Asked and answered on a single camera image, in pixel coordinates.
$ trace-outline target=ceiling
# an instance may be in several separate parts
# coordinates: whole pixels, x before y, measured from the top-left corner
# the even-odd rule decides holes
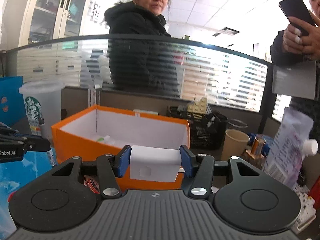
[[[163,15],[170,22],[220,30],[223,27],[241,33],[236,39],[270,43],[288,21],[278,7],[281,0],[172,0]],[[225,40],[226,35],[215,37]]]

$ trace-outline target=black frame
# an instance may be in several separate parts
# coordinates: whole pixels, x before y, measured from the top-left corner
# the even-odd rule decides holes
[[[144,41],[162,41],[162,42],[168,42],[168,43],[177,43],[177,44],[201,47],[201,48],[212,49],[212,50],[216,50],[216,51],[220,51],[228,54],[233,54],[233,55],[240,56],[248,60],[252,60],[254,62],[263,64],[263,65],[266,65],[268,69],[267,69],[265,88],[264,88],[260,111],[259,111],[259,114],[262,116],[262,118],[261,118],[261,123],[258,129],[258,133],[263,133],[263,129],[265,127],[267,119],[272,118],[273,109],[276,103],[276,96],[277,96],[276,94],[272,93],[273,64],[265,61],[264,59],[256,58],[238,51],[226,49],[226,48],[215,46],[215,45],[207,45],[198,41],[170,38],[166,36],[151,36],[151,35],[139,35],[139,34],[102,34],[102,35],[67,37],[67,38],[54,39],[49,41],[42,41],[39,43],[29,44],[29,45],[8,50],[7,54],[16,52],[22,49],[29,49],[33,47],[39,47],[39,46],[44,46],[49,44],[66,42],[66,41],[82,41],[82,40],[98,40],[98,39],[144,40]]]

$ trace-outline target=blue gripper pad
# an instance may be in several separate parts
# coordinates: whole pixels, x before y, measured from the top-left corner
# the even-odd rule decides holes
[[[196,162],[196,156],[185,146],[180,146],[181,164],[188,178],[193,178],[199,166]]]
[[[121,154],[119,158],[119,167],[117,169],[118,171],[118,178],[122,178],[127,171],[129,164],[130,164],[130,155],[131,155],[131,146],[128,145],[128,147],[124,150],[124,152]]]

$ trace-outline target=blue package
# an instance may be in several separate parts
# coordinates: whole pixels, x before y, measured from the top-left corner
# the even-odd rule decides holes
[[[0,78],[0,122],[11,126],[26,116],[23,96],[19,93],[22,77]]]
[[[50,169],[46,152],[27,152],[23,161],[0,163],[0,239],[16,230],[8,209],[9,195]]]
[[[257,134],[257,133],[248,133],[248,136],[250,138],[250,141],[249,141],[249,145],[252,146],[253,144],[253,140],[254,138],[259,135],[259,136],[262,136],[263,139],[266,140],[266,144],[263,146],[262,148],[262,154],[267,157],[268,156],[268,153],[270,151],[270,146],[272,145],[273,143],[273,138],[271,138],[270,136],[268,135],[264,135],[264,134]]]

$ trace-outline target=cabinet handle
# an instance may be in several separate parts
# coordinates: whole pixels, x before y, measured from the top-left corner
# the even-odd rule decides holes
[[[68,7],[69,7],[69,3],[70,3],[70,0],[67,0],[67,4],[66,4],[66,10],[68,11]]]
[[[63,9],[63,5],[64,5],[64,0],[61,0],[60,8]]]

